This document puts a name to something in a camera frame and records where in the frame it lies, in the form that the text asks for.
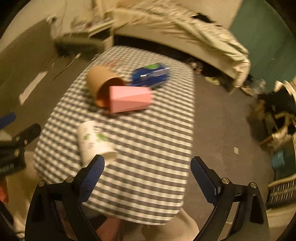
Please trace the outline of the person's left hand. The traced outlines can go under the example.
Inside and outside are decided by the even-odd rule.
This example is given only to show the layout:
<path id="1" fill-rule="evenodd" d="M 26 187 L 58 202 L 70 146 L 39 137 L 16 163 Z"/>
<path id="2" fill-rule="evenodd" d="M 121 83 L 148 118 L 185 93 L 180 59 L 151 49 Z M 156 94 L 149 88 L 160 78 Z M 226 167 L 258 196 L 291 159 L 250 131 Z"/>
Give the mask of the person's left hand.
<path id="1" fill-rule="evenodd" d="M 9 194 L 7 189 L 6 177 L 1 178 L 0 180 L 0 200 L 3 203 L 9 202 Z"/>

